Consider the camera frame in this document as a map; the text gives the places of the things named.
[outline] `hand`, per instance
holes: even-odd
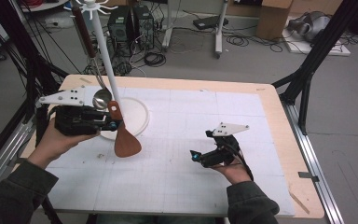
[[[238,184],[243,181],[252,181],[251,177],[245,170],[245,167],[235,159],[230,165],[217,164],[211,167],[226,177],[231,184]]]
[[[43,134],[42,140],[40,140],[39,145],[29,156],[28,161],[45,169],[52,161],[57,160],[61,154],[75,147],[79,142],[98,135],[99,133],[77,136],[63,135],[54,127],[54,119],[51,119],[48,128]]]

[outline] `brown spatula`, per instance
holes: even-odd
[[[112,119],[123,120],[120,107],[116,101],[110,101],[107,105]],[[115,142],[115,153],[118,157],[130,157],[140,152],[142,149],[141,143],[136,139],[132,133],[126,129],[124,120],[121,121],[117,128],[117,136]]]

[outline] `metal rail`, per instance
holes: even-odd
[[[327,181],[324,177],[324,172],[322,167],[316,157],[316,154],[313,150],[310,139],[307,135],[303,134],[301,128],[298,125],[298,112],[295,105],[282,104],[283,109],[286,112],[287,117],[291,123],[293,132],[295,134],[298,145],[300,146],[301,153],[303,158],[308,166],[308,169],[312,176],[317,176],[318,180],[314,181],[315,188],[318,191],[319,197],[324,206],[324,211],[332,224],[343,224],[344,220],[342,219],[341,213],[338,210],[336,201],[331,193],[330,188],[328,187]]]
[[[8,164],[33,132],[33,123],[20,123],[0,151],[0,179]]]

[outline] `dark sleeve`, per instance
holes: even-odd
[[[279,205],[272,201],[253,181],[227,188],[228,219],[231,224],[278,223]]]
[[[58,178],[24,161],[0,182],[0,223],[28,223]]]

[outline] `box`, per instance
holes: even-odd
[[[264,0],[255,35],[262,39],[278,41],[289,16],[292,0]]]
[[[256,36],[267,40],[278,40],[289,13],[302,15],[304,12],[322,11],[334,15],[342,0],[263,0],[261,7],[237,5],[228,1],[227,14],[258,17]]]
[[[289,16],[293,0],[263,0],[261,7],[234,4],[228,1],[227,14],[258,17],[256,36],[267,40],[278,40]]]
[[[290,13],[304,14],[304,12],[321,11],[327,15],[334,15],[342,0],[294,0]]]

